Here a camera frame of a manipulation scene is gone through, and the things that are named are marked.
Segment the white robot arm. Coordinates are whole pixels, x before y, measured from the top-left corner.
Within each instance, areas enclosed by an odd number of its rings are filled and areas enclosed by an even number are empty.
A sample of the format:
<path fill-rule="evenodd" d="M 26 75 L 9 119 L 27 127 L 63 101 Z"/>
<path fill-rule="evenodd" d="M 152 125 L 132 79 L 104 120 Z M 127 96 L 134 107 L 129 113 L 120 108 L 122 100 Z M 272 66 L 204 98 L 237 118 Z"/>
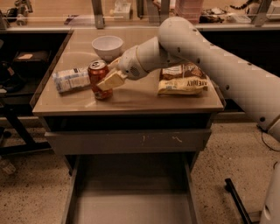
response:
<path fill-rule="evenodd" d="M 126 50 L 98 82 L 102 90 L 136 81 L 159 69 L 198 65 L 220 90 L 259 126 L 280 141 L 280 78 L 210 43 L 188 20 L 169 17 L 157 36 Z"/>

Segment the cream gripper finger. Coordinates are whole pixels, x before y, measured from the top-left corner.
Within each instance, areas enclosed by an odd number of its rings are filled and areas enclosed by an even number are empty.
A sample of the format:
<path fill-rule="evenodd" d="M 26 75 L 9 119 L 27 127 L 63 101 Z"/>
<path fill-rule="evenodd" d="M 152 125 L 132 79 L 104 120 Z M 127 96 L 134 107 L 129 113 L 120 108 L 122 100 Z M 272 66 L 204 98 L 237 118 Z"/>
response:
<path fill-rule="evenodd" d="M 118 69 L 119 68 L 119 61 L 120 61 L 120 57 L 114 59 L 112 62 L 110 62 L 108 64 L 108 69 L 112 70 L 114 68 Z"/>
<path fill-rule="evenodd" d="M 124 84 L 126 78 L 127 76 L 120 70 L 109 72 L 103 80 L 96 84 L 96 86 L 102 91 L 106 91 L 112 88 L 118 88 Z"/>

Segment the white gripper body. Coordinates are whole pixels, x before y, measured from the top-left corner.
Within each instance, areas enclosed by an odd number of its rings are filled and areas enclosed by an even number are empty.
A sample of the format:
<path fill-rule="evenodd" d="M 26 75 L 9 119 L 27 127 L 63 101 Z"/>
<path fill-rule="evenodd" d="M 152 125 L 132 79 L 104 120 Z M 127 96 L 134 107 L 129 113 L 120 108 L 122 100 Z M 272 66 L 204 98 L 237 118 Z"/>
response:
<path fill-rule="evenodd" d="M 141 45 L 135 45 L 126 50 L 118 62 L 118 68 L 129 80 L 139 80 L 150 72 L 167 67 L 173 67 L 184 61 L 170 55 L 154 37 Z"/>

